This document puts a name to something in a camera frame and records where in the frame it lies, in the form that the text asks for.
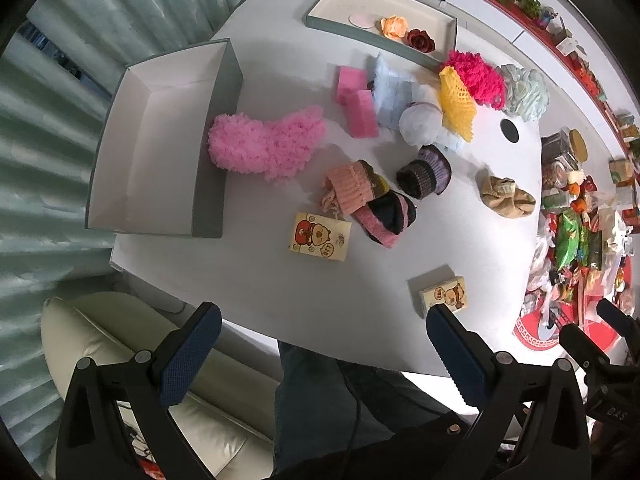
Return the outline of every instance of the cardboard box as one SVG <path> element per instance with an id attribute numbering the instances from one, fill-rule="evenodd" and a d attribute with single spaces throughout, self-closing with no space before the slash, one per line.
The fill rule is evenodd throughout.
<path id="1" fill-rule="evenodd" d="M 626 158 L 622 160 L 609 161 L 609 173 L 614 184 L 620 184 L 632 179 L 634 176 L 634 165 Z"/>
<path id="2" fill-rule="evenodd" d="M 457 276 L 448 282 L 420 291 L 420 300 L 424 307 L 424 315 L 436 304 L 443 303 L 449 310 L 456 312 L 468 306 L 466 300 L 465 279 Z"/>
<path id="3" fill-rule="evenodd" d="M 226 172 L 207 131 L 236 112 L 242 72 L 230 40 L 128 66 L 102 130 L 87 228 L 220 238 Z"/>

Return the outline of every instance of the green snack package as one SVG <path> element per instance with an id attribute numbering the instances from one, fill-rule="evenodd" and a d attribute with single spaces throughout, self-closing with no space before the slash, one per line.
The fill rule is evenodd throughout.
<path id="1" fill-rule="evenodd" d="M 580 225 L 580 241 L 578 244 L 578 263 L 581 267 L 589 264 L 589 230 L 584 224 Z"/>
<path id="2" fill-rule="evenodd" d="M 575 260 L 581 225 L 580 217 L 573 209 L 565 209 L 560 215 L 556 233 L 556 269 L 560 270 Z"/>

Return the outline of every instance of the jar lid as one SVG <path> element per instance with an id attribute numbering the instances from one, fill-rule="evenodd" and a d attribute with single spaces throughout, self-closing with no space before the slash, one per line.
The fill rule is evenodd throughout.
<path id="1" fill-rule="evenodd" d="M 571 142 L 571 149 L 574 150 L 575 158 L 578 162 L 585 162 L 589 156 L 587 152 L 587 145 L 584 143 L 584 139 L 578 130 L 569 131 L 569 140 Z"/>
<path id="2" fill-rule="evenodd" d="M 564 165 L 559 160 L 551 163 L 551 168 L 554 176 L 554 186 L 561 189 L 566 187 L 566 170 Z"/>

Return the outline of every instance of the pink fuzzy scrunchie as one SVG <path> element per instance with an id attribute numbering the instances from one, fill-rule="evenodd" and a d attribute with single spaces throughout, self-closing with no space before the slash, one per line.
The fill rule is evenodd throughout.
<path id="1" fill-rule="evenodd" d="M 490 105 L 496 110 L 502 110 L 506 102 L 504 78 L 496 69 L 482 60 L 480 54 L 472 52 L 449 52 L 449 59 L 442 66 L 452 66 L 471 97 L 479 105 Z"/>
<path id="2" fill-rule="evenodd" d="M 209 130 L 209 156 L 225 170 L 287 178 L 305 167 L 325 131 L 319 106 L 269 122 L 224 114 Z"/>

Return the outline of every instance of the blue gripper pad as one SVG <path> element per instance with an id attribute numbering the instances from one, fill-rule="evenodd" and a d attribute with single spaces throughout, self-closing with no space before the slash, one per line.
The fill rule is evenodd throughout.
<path id="1" fill-rule="evenodd" d="M 442 304 L 429 309 L 426 325 L 427 335 L 463 400 L 482 410 L 488 400 L 487 376 L 465 338 L 476 336 L 485 345 L 484 341 L 478 334 L 468 332 Z"/>
<path id="2" fill-rule="evenodd" d="M 609 300 L 600 300 L 596 308 L 598 316 L 606 321 L 613 330 L 622 337 L 628 337 L 632 333 L 634 321 Z"/>
<path id="3" fill-rule="evenodd" d="M 180 332 L 190 330 L 184 336 Z M 185 326 L 173 333 L 184 336 L 164 369 L 160 372 L 160 403 L 164 408 L 175 406 L 184 399 L 222 330 L 222 314 L 212 303 L 203 303 Z"/>

